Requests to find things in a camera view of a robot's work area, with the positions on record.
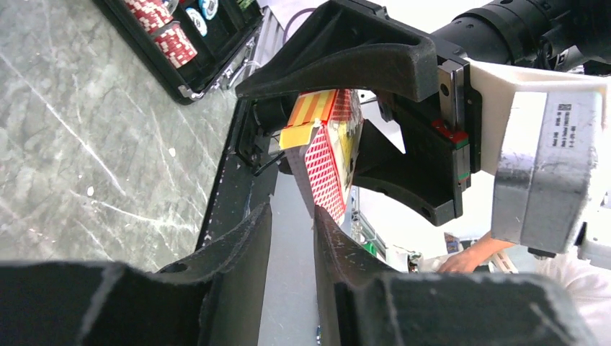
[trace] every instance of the black case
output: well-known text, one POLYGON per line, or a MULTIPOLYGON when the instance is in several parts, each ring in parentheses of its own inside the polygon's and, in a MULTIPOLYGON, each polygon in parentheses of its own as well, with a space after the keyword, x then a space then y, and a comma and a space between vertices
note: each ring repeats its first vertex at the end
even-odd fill
POLYGON ((263 15, 256 1, 219 0, 216 16, 206 21, 208 33, 202 37, 185 9, 200 10, 197 0, 183 1, 172 14, 187 35, 197 55, 195 64, 182 75, 157 48, 153 38, 140 26, 124 0, 94 0, 117 28, 149 71, 166 91, 182 105, 201 99, 210 90, 236 55, 260 27, 263 15), (244 9, 238 3, 248 4, 244 9))

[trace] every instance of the white poker chip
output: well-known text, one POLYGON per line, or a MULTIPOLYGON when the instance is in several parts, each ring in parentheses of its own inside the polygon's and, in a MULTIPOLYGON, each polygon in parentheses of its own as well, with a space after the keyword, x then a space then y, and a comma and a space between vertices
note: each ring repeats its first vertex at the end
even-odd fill
POLYGON ((191 18, 191 21, 193 22, 197 30, 200 31, 200 34, 202 34, 202 36, 206 36, 208 34, 208 26, 206 25, 206 22, 202 15, 196 9, 193 9, 191 7, 186 9, 185 11, 191 18))
POLYGON ((200 8, 207 20, 212 20, 218 11, 218 0, 200 0, 200 8))

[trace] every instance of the marble table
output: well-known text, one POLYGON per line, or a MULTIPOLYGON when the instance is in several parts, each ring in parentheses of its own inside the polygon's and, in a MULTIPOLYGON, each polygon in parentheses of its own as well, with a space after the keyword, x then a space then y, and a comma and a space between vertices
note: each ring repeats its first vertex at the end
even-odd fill
POLYGON ((174 103, 91 1, 2 1, 0 260, 195 249, 236 102, 174 103))

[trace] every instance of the white sleeve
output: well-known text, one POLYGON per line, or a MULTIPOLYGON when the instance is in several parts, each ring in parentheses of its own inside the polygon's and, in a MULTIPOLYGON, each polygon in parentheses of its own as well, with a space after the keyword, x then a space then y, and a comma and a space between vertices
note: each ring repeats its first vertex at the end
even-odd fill
POLYGON ((598 342, 611 345, 611 271, 568 253, 540 261, 538 273, 564 287, 598 342))

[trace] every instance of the finger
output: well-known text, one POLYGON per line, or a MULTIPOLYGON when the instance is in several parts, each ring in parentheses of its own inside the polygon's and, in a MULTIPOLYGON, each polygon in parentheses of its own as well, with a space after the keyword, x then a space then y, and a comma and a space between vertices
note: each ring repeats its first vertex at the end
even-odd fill
POLYGON ((452 268, 452 265, 448 262, 445 262, 444 264, 441 265, 441 267, 439 267, 437 272, 447 272, 447 271, 450 271, 451 268, 452 268))

